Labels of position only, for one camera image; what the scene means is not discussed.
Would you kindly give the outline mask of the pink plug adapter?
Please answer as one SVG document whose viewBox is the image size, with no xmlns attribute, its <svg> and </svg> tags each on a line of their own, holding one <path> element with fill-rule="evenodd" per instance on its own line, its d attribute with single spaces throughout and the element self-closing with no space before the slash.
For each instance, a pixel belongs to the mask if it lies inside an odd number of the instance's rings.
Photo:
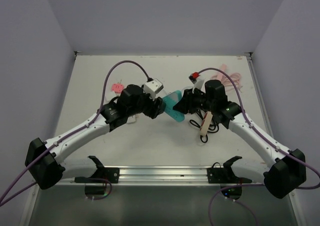
<svg viewBox="0 0 320 226">
<path fill-rule="evenodd" d="M 114 83 L 111 86 L 111 91 L 115 92 L 116 94 L 120 94 L 124 88 L 125 87 L 122 83 Z"/>
</svg>

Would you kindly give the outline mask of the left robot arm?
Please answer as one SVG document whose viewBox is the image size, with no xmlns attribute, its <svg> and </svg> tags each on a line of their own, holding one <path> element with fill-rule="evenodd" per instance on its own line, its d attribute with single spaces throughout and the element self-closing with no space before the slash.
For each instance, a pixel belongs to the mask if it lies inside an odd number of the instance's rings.
<svg viewBox="0 0 320 226">
<path fill-rule="evenodd" d="M 144 114 L 155 119 L 166 104 L 157 94 L 162 83 L 153 80 L 142 86 L 130 84 L 117 99 L 104 104 L 92 117 L 72 130 L 57 137 L 30 142 L 25 166 L 40 189 L 48 189 L 61 179 L 83 178 L 99 182 L 105 176 L 105 167 L 95 156 L 83 160 L 68 157 L 97 137 L 112 132 L 127 123 L 129 117 Z"/>
</svg>

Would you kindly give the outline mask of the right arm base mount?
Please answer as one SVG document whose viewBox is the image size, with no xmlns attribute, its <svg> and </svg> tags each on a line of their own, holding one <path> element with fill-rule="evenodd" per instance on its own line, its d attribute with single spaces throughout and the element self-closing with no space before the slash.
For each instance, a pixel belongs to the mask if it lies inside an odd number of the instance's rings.
<svg viewBox="0 0 320 226">
<path fill-rule="evenodd" d="M 215 162 L 211 167 L 207 168 L 207 178 L 208 183 L 218 183 L 218 184 L 236 184 L 241 185 L 243 183 L 252 183 L 252 180 L 238 177 L 232 171 L 231 166 L 242 159 L 241 156 L 235 156 L 221 165 L 219 162 Z M 237 200 L 242 195 L 242 187 L 235 187 L 231 189 L 223 189 L 223 196 Z"/>
</svg>

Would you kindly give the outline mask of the white usb-c charger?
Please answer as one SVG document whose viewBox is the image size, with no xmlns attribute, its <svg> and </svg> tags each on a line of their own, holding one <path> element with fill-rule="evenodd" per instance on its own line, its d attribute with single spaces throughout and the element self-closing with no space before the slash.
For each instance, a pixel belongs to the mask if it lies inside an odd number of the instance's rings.
<svg viewBox="0 0 320 226">
<path fill-rule="evenodd" d="M 137 121 L 137 117 L 134 115 L 134 116 L 130 116 L 128 119 L 127 119 L 127 124 L 133 124 Z"/>
</svg>

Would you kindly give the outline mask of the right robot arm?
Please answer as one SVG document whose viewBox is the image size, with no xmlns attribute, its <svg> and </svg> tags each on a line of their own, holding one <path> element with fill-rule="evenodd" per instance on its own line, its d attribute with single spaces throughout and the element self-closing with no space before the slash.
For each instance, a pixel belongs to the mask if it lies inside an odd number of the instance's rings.
<svg viewBox="0 0 320 226">
<path fill-rule="evenodd" d="M 259 127 L 242 113 L 240 105 L 228 100 L 219 80 L 205 82 L 204 88 L 204 92 L 186 89 L 173 109 L 182 114 L 194 114 L 197 110 L 211 113 L 217 124 L 237 134 L 264 161 L 261 164 L 233 157 L 223 164 L 222 175 L 226 181 L 245 178 L 261 183 L 276 198 L 283 198 L 306 181 L 306 158 L 300 150 L 292 151 L 264 131 L 259 132 Z"/>
</svg>

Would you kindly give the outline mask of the teal triangular power strip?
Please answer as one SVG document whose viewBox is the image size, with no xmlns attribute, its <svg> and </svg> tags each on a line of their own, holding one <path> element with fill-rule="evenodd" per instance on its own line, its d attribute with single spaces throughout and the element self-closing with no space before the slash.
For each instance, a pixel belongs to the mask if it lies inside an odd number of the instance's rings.
<svg viewBox="0 0 320 226">
<path fill-rule="evenodd" d="M 183 122 L 185 119 L 185 115 L 183 113 L 173 109 L 181 98 L 182 92 L 180 90 L 168 93 L 162 97 L 162 100 L 165 102 L 164 112 L 176 122 Z"/>
</svg>

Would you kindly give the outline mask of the beige power strip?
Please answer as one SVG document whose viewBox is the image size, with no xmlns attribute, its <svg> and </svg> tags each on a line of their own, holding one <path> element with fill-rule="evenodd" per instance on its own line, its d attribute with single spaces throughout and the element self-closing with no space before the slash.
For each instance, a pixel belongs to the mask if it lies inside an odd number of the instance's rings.
<svg viewBox="0 0 320 226">
<path fill-rule="evenodd" d="M 207 135 L 212 118 L 213 118 L 213 115 L 211 112 L 205 113 L 200 126 L 200 136 L 205 137 Z"/>
</svg>

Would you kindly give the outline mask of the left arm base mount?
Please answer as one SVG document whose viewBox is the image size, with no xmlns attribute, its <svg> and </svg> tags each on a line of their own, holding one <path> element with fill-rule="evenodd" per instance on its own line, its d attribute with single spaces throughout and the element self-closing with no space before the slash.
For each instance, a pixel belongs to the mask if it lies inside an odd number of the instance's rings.
<svg viewBox="0 0 320 226">
<path fill-rule="evenodd" d="M 90 200 L 102 200 L 112 191 L 112 184 L 119 182 L 120 169 L 118 167 L 105 167 L 97 157 L 88 157 L 95 164 L 92 175 L 75 177 L 75 183 L 101 183 L 102 186 L 85 186 L 85 195 Z"/>
</svg>

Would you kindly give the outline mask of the pink power strip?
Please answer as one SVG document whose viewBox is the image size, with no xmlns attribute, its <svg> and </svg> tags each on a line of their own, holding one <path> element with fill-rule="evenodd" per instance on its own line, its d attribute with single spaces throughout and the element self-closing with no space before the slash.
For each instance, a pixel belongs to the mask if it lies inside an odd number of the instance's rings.
<svg viewBox="0 0 320 226">
<path fill-rule="evenodd" d="M 219 72 L 217 73 L 217 79 L 219 81 L 222 81 L 222 79 L 224 77 L 224 72 L 226 71 L 226 69 L 227 69 L 227 65 L 226 64 L 222 64 L 220 66 Z"/>
</svg>

